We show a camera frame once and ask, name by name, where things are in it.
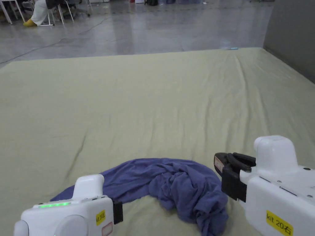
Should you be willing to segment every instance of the polished gray floor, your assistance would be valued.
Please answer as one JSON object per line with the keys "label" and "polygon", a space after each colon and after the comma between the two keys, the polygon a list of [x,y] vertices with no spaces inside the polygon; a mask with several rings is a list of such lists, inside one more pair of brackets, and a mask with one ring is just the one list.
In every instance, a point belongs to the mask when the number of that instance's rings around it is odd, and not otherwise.
{"label": "polished gray floor", "polygon": [[156,7],[111,0],[63,26],[0,24],[0,67],[14,60],[261,47],[272,3],[206,0]]}

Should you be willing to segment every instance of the chair leg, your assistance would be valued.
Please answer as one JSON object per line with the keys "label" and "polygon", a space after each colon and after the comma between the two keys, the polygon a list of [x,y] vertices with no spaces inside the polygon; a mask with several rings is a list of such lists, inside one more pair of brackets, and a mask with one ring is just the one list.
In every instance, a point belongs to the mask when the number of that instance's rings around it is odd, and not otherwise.
{"label": "chair leg", "polygon": [[88,1],[89,4],[90,4],[90,8],[91,8],[91,12],[92,12],[92,11],[93,11],[92,4],[91,4],[90,0],[87,0],[87,1]]}
{"label": "chair leg", "polygon": [[29,4],[30,7],[34,10],[34,6],[33,6],[33,3],[31,2],[31,0],[28,0],[28,4]]}
{"label": "chair leg", "polygon": [[68,2],[67,2],[66,0],[65,0],[65,2],[66,2],[66,4],[67,4],[67,7],[68,7],[68,10],[69,10],[71,19],[72,19],[72,21],[74,22],[73,17],[72,17],[72,13],[71,13],[71,10],[70,10],[70,7],[69,7],[69,5],[68,5]]}
{"label": "chair leg", "polygon": [[11,7],[11,10],[13,11],[13,14],[14,14],[15,18],[18,20],[19,18],[18,18],[18,16],[16,15],[16,12],[15,12],[15,10],[14,10],[14,7],[13,7],[13,5],[12,5],[12,2],[9,1],[9,4],[10,4],[10,7]]}
{"label": "chair leg", "polygon": [[8,14],[7,10],[5,9],[4,4],[3,4],[2,1],[0,1],[0,5],[1,5],[1,8],[2,8],[2,10],[3,10],[3,12],[4,12],[5,18],[6,18],[7,21],[12,25],[12,21],[11,21],[11,19],[10,19],[10,17],[9,17],[9,14]]}
{"label": "chair leg", "polygon": [[54,24],[55,24],[55,23],[56,23],[56,22],[55,22],[55,17],[54,17],[54,14],[53,14],[52,10],[49,10],[49,12],[50,12],[51,16],[53,17],[53,22],[54,22]]}
{"label": "chair leg", "polygon": [[63,21],[63,15],[62,15],[62,11],[61,11],[60,5],[58,5],[58,10],[59,10],[59,14],[60,14],[60,18],[61,18],[62,24],[64,25],[65,23]]}
{"label": "chair leg", "polygon": [[22,16],[23,21],[25,22],[25,19],[24,19],[24,17],[23,17],[23,14],[22,14],[22,12],[21,12],[21,9],[20,9],[20,7],[19,7],[18,2],[17,2],[16,0],[14,0],[14,1],[15,1],[16,6],[17,6],[18,9],[19,9],[19,12],[20,12],[20,14],[21,14],[21,16]]}
{"label": "chair leg", "polygon": [[89,0],[85,0],[85,2],[86,2],[87,13],[89,13],[89,6],[90,6],[91,12],[92,12],[92,11],[93,11],[93,8],[92,8],[92,5],[91,5],[90,1],[89,1]]}

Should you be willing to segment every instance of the mattress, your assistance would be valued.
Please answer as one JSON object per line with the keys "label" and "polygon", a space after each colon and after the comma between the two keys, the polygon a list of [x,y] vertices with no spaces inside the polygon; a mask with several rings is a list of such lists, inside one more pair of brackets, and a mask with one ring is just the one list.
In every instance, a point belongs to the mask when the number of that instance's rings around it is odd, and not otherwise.
{"label": "mattress", "polygon": [[[12,62],[0,69],[0,228],[82,175],[135,158],[212,169],[282,135],[315,168],[315,85],[261,48]],[[124,204],[116,235],[200,235],[152,197]],[[259,235],[229,200],[224,235]]]}

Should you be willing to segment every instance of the cable on floor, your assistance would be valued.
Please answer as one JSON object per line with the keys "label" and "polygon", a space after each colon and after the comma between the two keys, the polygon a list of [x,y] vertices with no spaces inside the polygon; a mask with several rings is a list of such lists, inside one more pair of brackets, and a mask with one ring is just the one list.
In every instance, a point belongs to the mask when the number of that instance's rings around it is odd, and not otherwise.
{"label": "cable on floor", "polygon": [[[88,31],[92,30],[93,28],[99,26],[99,25],[102,24],[105,20],[107,20],[107,19],[109,19],[109,18],[110,18],[110,17],[103,19],[103,20],[102,20],[100,23],[98,23],[97,25],[92,26],[92,27],[89,28],[88,30],[82,31],[82,32],[78,33],[77,35],[80,35],[80,34],[82,34],[82,33],[85,33],[85,32],[88,32]],[[0,62],[0,64],[3,64],[3,63],[6,63],[6,62],[9,62],[9,61],[12,61],[12,60],[14,60],[14,59],[17,59],[17,58],[19,58],[19,57],[21,57],[21,56],[24,56],[24,55],[29,54],[29,53],[31,53],[31,52],[34,52],[34,51],[36,51],[36,50],[54,46],[54,45],[60,43],[62,40],[67,39],[67,38],[70,38],[70,37],[62,38],[62,39],[60,39],[58,42],[52,43],[52,44],[47,45],[47,46],[44,46],[44,47],[34,48],[34,49],[32,49],[32,50],[30,50],[30,51],[28,51],[28,52],[26,52],[26,53],[23,53],[23,54],[21,54],[21,55],[18,55],[18,56],[14,57],[14,58],[11,58],[11,59],[6,60],[6,61],[3,61],[3,62]]]}

